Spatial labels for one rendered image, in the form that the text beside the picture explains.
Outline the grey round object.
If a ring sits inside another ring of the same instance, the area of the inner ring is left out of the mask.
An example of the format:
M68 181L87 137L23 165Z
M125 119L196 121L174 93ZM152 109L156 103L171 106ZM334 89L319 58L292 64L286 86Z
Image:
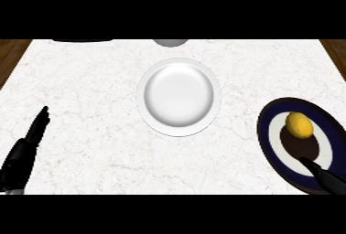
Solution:
M167 48L179 47L186 43L186 39L155 39L153 42Z

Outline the yellow lemon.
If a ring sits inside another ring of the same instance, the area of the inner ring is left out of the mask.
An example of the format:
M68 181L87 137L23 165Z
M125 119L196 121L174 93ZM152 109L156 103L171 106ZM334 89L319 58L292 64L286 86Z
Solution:
M300 112L291 112L285 119L285 125L291 135L306 139L313 134L313 125L309 118Z

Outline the white plate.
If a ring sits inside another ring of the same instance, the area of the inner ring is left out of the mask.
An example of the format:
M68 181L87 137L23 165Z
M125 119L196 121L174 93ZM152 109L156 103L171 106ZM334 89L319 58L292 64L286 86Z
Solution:
M210 69L189 58L159 61L137 85L136 107L147 126L161 134L183 137L213 123L221 91Z

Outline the dark blue rimmed plate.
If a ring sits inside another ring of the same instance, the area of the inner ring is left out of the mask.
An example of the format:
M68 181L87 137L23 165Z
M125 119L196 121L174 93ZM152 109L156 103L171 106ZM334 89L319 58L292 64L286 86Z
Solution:
M313 131L306 139L286 129L291 112L300 112L310 120ZM258 113L257 136L266 160L284 180L310 195L326 195L298 158L307 158L346 181L346 129L332 115L306 100L279 98Z

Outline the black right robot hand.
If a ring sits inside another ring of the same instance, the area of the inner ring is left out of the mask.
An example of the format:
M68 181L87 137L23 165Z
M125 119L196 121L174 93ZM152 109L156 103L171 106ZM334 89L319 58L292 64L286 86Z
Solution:
M346 195L346 182L307 158L301 157L298 161L313 174L322 189L332 195Z

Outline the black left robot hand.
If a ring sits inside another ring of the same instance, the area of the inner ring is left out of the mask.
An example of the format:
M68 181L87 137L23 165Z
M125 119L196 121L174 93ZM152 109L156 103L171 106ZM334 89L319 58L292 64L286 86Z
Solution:
M35 163L37 149L50 122L48 107L44 106L31 123L26 135L10 148L0 167L0 193L22 195Z

